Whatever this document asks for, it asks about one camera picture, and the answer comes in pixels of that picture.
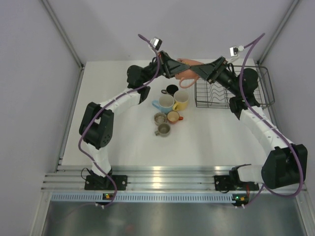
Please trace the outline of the yellow ceramic mug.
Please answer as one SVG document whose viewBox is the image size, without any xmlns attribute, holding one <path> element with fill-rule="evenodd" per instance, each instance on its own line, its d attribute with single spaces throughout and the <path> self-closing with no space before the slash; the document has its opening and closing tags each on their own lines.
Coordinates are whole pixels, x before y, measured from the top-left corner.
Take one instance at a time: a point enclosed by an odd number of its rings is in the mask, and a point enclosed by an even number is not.
<svg viewBox="0 0 315 236">
<path fill-rule="evenodd" d="M 173 111 L 183 111 L 187 108 L 189 103 L 189 94 L 186 91 L 178 90 L 174 93 Z"/>
</svg>

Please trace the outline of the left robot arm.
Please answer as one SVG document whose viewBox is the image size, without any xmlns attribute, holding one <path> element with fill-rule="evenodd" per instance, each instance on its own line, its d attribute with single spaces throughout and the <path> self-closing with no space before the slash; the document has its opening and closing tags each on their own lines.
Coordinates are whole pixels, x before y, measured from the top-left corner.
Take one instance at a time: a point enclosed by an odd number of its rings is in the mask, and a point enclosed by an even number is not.
<svg viewBox="0 0 315 236">
<path fill-rule="evenodd" d="M 146 67 L 132 65 L 127 70 L 127 88 L 102 104 L 90 102 L 83 115 L 79 134 L 79 150 L 93 163 L 92 172 L 96 174 L 95 184 L 103 190 L 112 185 L 106 146 L 113 135 L 114 118 L 132 106 L 141 104 L 148 97 L 151 83 L 163 76 L 173 78 L 190 68 L 184 59 L 174 60 L 160 51 Z"/>
</svg>

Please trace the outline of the pink ceramic mug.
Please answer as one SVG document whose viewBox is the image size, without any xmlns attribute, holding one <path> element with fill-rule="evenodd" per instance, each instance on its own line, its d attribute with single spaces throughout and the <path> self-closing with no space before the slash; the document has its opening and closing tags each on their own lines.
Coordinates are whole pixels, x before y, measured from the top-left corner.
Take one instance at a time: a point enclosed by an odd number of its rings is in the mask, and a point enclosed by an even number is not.
<svg viewBox="0 0 315 236">
<path fill-rule="evenodd" d="M 177 61 L 184 63 L 184 64 L 187 64 L 189 66 L 195 66 L 195 65 L 202 65 L 203 64 L 202 62 L 199 62 L 196 60 L 191 60 L 191 59 L 177 59 Z M 199 76 L 195 72 L 193 72 L 191 69 L 188 69 L 186 71 L 183 71 L 183 72 L 176 74 L 175 79 L 179 80 L 179 86 L 182 89 L 187 89 L 196 83 L 196 81 L 199 79 Z M 186 81 L 186 80 L 193 80 L 193 81 L 187 86 L 182 85 L 183 81 Z"/>
</svg>

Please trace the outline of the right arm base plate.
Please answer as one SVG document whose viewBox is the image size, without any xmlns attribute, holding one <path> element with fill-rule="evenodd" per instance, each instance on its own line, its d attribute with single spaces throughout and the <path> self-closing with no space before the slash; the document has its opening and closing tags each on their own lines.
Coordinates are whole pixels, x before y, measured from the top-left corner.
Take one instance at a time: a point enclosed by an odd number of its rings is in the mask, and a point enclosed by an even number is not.
<svg viewBox="0 0 315 236">
<path fill-rule="evenodd" d="M 241 182 L 229 175 L 214 176 L 215 190 L 220 192 L 229 191 L 258 191 L 259 185 L 254 182 Z"/>
</svg>

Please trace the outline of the light blue ceramic mug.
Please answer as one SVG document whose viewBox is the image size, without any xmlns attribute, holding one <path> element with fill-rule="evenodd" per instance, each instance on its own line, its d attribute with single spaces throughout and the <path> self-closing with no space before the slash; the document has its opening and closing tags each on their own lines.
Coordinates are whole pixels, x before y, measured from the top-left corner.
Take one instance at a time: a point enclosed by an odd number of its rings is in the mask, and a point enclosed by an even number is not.
<svg viewBox="0 0 315 236">
<path fill-rule="evenodd" d="M 158 100 L 154 100 L 152 105 L 160 112 L 168 114 L 173 110 L 174 103 L 174 98 L 171 95 L 164 94 Z"/>
</svg>

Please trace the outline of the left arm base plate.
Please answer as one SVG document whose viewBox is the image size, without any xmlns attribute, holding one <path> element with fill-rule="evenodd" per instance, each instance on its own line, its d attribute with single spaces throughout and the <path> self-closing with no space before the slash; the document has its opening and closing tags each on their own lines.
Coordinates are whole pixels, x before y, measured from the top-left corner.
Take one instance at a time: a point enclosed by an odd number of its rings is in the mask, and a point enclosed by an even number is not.
<svg viewBox="0 0 315 236">
<path fill-rule="evenodd" d="M 115 182 L 118 191 L 126 190 L 127 175 L 112 175 L 112 180 Z M 85 181 L 85 190 L 115 190 L 114 184 L 107 177 L 97 175 L 88 175 Z"/>
</svg>

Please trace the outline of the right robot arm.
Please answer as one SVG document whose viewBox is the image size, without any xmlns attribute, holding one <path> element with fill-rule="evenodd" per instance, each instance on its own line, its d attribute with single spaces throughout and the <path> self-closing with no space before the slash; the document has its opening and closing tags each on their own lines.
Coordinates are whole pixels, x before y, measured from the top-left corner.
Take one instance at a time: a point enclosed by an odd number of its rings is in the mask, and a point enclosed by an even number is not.
<svg viewBox="0 0 315 236">
<path fill-rule="evenodd" d="M 233 94 L 229 100 L 231 112 L 253 134 L 262 146 L 266 160 L 262 166 L 245 164 L 233 168 L 230 177 L 234 189 L 244 188 L 248 182 L 261 183 L 273 190 L 292 184 L 302 188 L 306 177 L 308 151 L 303 144 L 296 145 L 286 138 L 266 117 L 254 91 L 258 87 L 258 73 L 242 65 L 239 75 L 233 64 L 220 57 L 211 63 L 199 63 L 190 69 L 208 83 L 219 83 Z"/>
</svg>

